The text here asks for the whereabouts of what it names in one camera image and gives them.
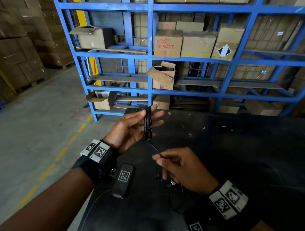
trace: gray floor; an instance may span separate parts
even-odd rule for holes
[[[104,115],[98,122],[93,118],[78,133],[90,116],[84,90],[75,67],[49,70],[51,79],[25,91],[0,111],[0,223],[18,209],[19,203],[35,186],[35,197],[63,176],[93,139],[103,138],[117,116]],[[68,142],[74,134],[78,137]],[[55,158],[68,147],[64,156]],[[52,164],[51,173],[40,176]],[[69,230],[76,230],[84,206]]]

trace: right hand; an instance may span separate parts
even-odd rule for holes
[[[163,179],[170,176],[176,183],[201,194],[211,193],[219,184],[188,147],[168,149],[161,156],[156,154],[152,158],[163,167]]]

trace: blue shelf frame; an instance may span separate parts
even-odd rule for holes
[[[85,93],[89,94],[93,90],[106,90],[106,91],[120,91],[120,92],[130,92],[131,95],[136,96],[137,93],[147,94],[148,95],[148,105],[152,105],[152,94],[171,94],[171,95],[183,95],[183,96],[197,96],[197,97],[215,97],[217,98],[216,103],[213,108],[213,112],[217,112],[218,108],[221,104],[222,99],[224,98],[234,98],[234,99],[250,99],[250,100],[262,100],[262,101],[274,101],[274,102],[287,102],[289,103],[287,107],[282,111],[280,116],[287,116],[294,109],[294,107],[298,104],[298,102],[305,96],[305,86],[295,95],[289,94],[285,90],[279,90],[284,96],[268,96],[266,93],[269,91],[268,89],[264,89],[263,94],[259,95],[253,89],[247,89],[249,94],[226,94],[226,89],[231,81],[231,78],[234,74],[234,71],[238,64],[254,64],[254,65],[265,65],[265,66],[276,66],[271,78],[267,82],[275,82],[280,72],[284,69],[285,66],[295,66],[295,67],[305,67],[305,60],[302,57],[297,57],[295,55],[285,55],[280,59],[274,58],[270,53],[255,53],[255,55],[259,56],[262,59],[241,59],[242,54],[249,54],[251,52],[244,51],[244,47],[246,45],[247,39],[251,33],[252,27],[255,23],[255,20],[259,14],[296,14],[296,15],[305,15],[305,7],[300,6],[270,6],[263,5],[263,0],[255,0],[253,5],[222,5],[222,4],[155,4],[153,0],[148,0],[147,4],[138,4],[138,3],[130,3],[130,0],[122,0],[122,3],[89,3],[82,0],[81,3],[69,3],[67,0],[54,0],[56,9],[59,14],[59,18],[64,28],[64,32],[66,34],[69,46],[71,48],[71,52],[73,58],[75,60],[75,65],[79,72],[82,85],[84,87]],[[88,11],[122,11],[123,12],[123,21],[124,21],[124,32],[126,43],[123,45],[127,45],[128,49],[139,49],[139,50],[147,50],[147,55],[140,54],[131,54],[131,53],[117,53],[117,52],[106,52],[106,51],[96,51],[92,50],[91,52],[76,50],[75,45],[72,41],[72,36],[69,35],[68,25],[73,29],[73,19],[70,15],[70,10],[83,10],[85,12],[85,16],[89,22]],[[147,12],[148,13],[148,46],[147,47],[139,47],[133,46],[133,34],[132,34],[132,24],[131,24],[131,12]],[[180,58],[157,58],[153,56],[153,43],[154,36],[157,29],[157,13],[158,12],[208,12],[208,13],[226,13],[229,14],[229,19],[227,23],[231,23],[233,20],[233,16],[235,13],[249,13],[248,20],[246,22],[246,29],[244,35],[241,39],[239,47],[235,53],[235,57],[231,62],[223,61],[223,60],[215,60],[215,59],[204,59],[204,58],[188,58],[188,57],[180,57]],[[218,23],[219,16],[216,15],[216,21]],[[217,23],[215,23],[213,30],[216,30]],[[305,23],[301,26],[299,32],[294,38],[294,41],[291,43],[288,48],[289,52],[293,52],[297,49],[300,42],[305,37]],[[113,48],[121,48],[122,46],[113,46]],[[152,79],[148,76],[148,89],[140,89],[136,88],[135,83],[130,83],[130,87],[126,87],[126,84],[122,84],[120,87],[106,87],[103,86],[95,86],[92,84],[92,81],[88,81],[89,75],[88,70],[86,70],[86,66],[84,65],[84,60],[86,57],[96,57],[96,58],[118,58],[118,59],[127,59],[128,60],[128,70],[130,74],[135,73],[135,59],[144,59],[148,61],[148,69],[152,67],[153,60],[163,60],[163,61],[189,61],[189,62],[203,62],[203,69],[206,67],[207,63],[214,63],[214,67],[212,70],[212,74],[210,78],[202,78],[202,81],[213,80],[216,74],[217,66],[219,63],[228,64],[229,68],[225,78],[222,80],[222,86],[220,89],[216,89],[216,93],[211,92],[208,89],[208,92],[193,92],[186,91],[185,86],[182,85],[182,91],[174,91],[174,90],[160,90],[152,88]],[[100,75],[103,75],[101,64],[98,62],[98,69]],[[125,74],[109,74],[114,76],[125,76],[129,75]],[[95,110],[94,105],[89,103],[91,112],[93,114],[94,120],[97,121],[97,115],[117,115],[121,116],[124,114],[121,112],[114,111],[102,111]]]

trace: yellow post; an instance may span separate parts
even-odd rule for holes
[[[81,27],[87,26],[88,24],[87,24],[87,21],[86,21],[85,12],[84,12],[83,10],[77,10],[76,13],[77,13],[79,25],[80,25]],[[97,74],[99,73],[99,70],[98,70],[98,68],[97,68],[97,61],[96,61],[96,58],[89,57],[89,61],[90,61],[90,66],[91,66],[93,75],[97,75]],[[96,82],[95,82],[95,85],[101,86],[102,83],[101,83],[101,81],[96,81]]]

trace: black table surface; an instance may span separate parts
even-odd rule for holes
[[[216,178],[230,179],[254,198],[273,229],[304,230],[305,119],[166,110],[163,120],[152,139],[160,151],[190,147]],[[187,230],[169,205],[170,181],[154,179],[161,167],[153,154],[150,143],[140,141],[118,158],[117,166],[136,168],[128,198],[113,197],[113,183],[98,184],[78,231]]]

